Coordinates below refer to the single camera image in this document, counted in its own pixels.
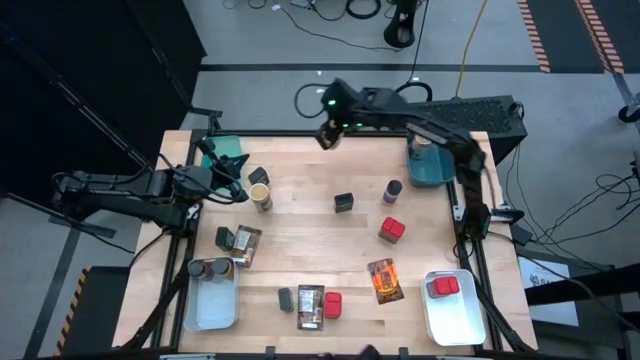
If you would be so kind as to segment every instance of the white plastic tray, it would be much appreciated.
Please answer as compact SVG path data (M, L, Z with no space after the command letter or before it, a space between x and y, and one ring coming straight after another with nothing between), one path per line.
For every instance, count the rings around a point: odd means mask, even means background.
M206 262L212 259L198 259ZM238 266L233 266L233 281L214 278L208 281L189 279L187 314L184 328L189 331L225 329L238 319Z
M455 276L460 292L434 299L429 296L427 284L443 276ZM470 272L463 269L431 271L424 277L421 293L427 333L436 343L442 346L484 343L484 322Z

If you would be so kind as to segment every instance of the orange striped tape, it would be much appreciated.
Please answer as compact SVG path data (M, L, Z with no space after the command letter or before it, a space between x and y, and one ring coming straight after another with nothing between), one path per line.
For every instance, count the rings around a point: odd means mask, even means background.
M589 32L591 41L598 52L600 62L605 72L611 72L613 68L613 71L624 74L624 64L622 60L620 60L618 52L611 42L611 38L609 34L607 34L607 30L604 28L602 21L600 21L600 17L596 13L596 9L591 3L591 0L574 0L574 2Z
M527 0L518 0L518 6L520 7L520 14L524 20L524 25L529 33L529 40L533 46L533 51L538 59L540 70L548 73L551 71L551 68L549 67L549 59L547 58L547 53L544 51L544 46L540 41L540 35L538 34L536 24L533 22L533 17L529 10L529 4L527 3Z
M58 343L56 344L57 350L53 354L53 356L61 356L62 349L64 349L64 343L67 341L67 336L69 335L69 329L71 329L71 321L73 320L73 314L78 307L78 301L80 300L80 294L82 294L82 287L87 280L87 275L91 271L91 266L88 266L82 269L82 273L78 278L78 284L76 285L76 289L73 292L73 297L71 298L71 305L69 306L69 311L67 312L67 316L64 319L64 325L62 325L62 331L60 332L60 337L58 338Z

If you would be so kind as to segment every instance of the wooden table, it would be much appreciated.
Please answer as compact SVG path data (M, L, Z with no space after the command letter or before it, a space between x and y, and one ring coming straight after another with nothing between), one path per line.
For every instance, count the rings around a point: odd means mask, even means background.
M487 135L473 135L488 154L487 173L496 201L502 203ZM190 132L167 131L161 152L173 164L184 163L189 139ZM194 258L223 255L214 244L218 226L235 232L242 224L261 229L263 235L251 268L241 268L238 322L225 330L183 330L179 351L263 353L266 346L275 346L277 353L355 354L372 344L382 354L397 354L399 347L408 347L413 355L472 353L471 347L441 347L427 336L420 281L431 270L459 265L452 253L455 235L446 189L409 185L405 139L345 138L334 151L323 151L311 137L245 137L241 143L243 152L251 154L243 168L243 186L248 189L247 174L264 167L271 179L273 208L260 214L251 201L231 206L205 201ZM382 193L392 179L405 186L397 203L385 206ZM486 177L483 187L491 207ZM333 197L345 192L355 197L353 210L335 214ZM377 237L387 216L407 226L396 245ZM490 230L510 235L505 224L492 224ZM154 224L144 224L137 249L159 231ZM150 249L131 271L114 345L126 342L158 301L169 242ZM513 245L489 235L484 249L496 305L523 340L537 347ZM389 257L397 266L405 299L378 305L367 264ZM325 291L342 293L342 316L325 319L322 331L298 330L296 312L279 310L277 289L289 287L295 302L299 284L325 285ZM174 305L175 300L167 312L163 344L168 344ZM490 346L487 331L485 348Z

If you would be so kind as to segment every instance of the concrete floor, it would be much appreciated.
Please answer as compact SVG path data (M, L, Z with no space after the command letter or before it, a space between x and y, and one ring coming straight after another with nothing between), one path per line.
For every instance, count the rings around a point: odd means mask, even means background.
M296 30L281 11L269 6L253 10L243 4L225 10L220 2L185 1L202 42L209 53L206 64L272 63L411 63L415 45L399 53L354 49ZM331 16L342 1L320 0L318 7ZM470 64L535 65L535 56L518 12L516 0L490 1L472 45ZM369 6L356 2L357 9ZM459 64L462 49L480 1L432 0L421 45L421 64ZM368 21L349 17L328 24L313 13L287 7L296 21L311 30L369 46L384 46L381 33L387 20L379 14ZM406 71L247 71L202 72L193 99L195 106L225 112L226 129L313 129L322 119L301 119L293 109L293 94L308 82L330 82L334 77L354 87L397 87L409 76ZM418 72L428 82L435 99L454 95L455 72ZM633 91L640 91L640 75L625 76ZM467 73L460 96L510 94L526 107L529 136L522 143L520 181L531 215L549 227L566 208L595 189L602 173L630 174L628 163L638 149L640 136L633 125L615 119L622 98L611 75L555 75L542 73ZM419 92L407 92L419 100ZM301 97L308 112L317 109L318 94ZM201 116L187 115L183 128L205 126ZM511 158L499 166L506 189ZM514 205L525 209L515 177L509 194ZM624 210L615 207L622 195L606 195L556 231L556 239L587 233L614 223ZM637 213L615 229L597 236L565 243L565 248L589 261L617 266L637 262L636 245L640 221ZM18 358L33 329L36 317L64 246L67 229L49 224L47 216L10 200L0 201L0 259L5 271L0 284L0 358ZM129 217L98 213L90 221L118 230L114 242L134 248L140 222ZM125 265L131 255L108 248L83 235L73 257L41 356L51 355L69 306L78 274L87 265ZM625 309L640 310L637 296L625 296ZM640 343L635 336L632 341ZM610 349L591 349L558 339L540 339L543 351L590 358L610 359Z

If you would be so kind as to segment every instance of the red block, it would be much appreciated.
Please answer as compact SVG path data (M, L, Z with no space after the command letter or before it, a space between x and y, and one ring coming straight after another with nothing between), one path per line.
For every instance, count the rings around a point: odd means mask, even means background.
M437 278L433 281L433 288L436 295L446 296L451 294L457 294L460 292L460 286L455 276L445 276Z
M404 234L404 230L405 226L403 223L392 217L387 217L382 223L378 236L395 244L398 242L398 239L402 237L402 234Z
M327 292L324 297L324 316L337 319L342 314L342 295L337 292Z

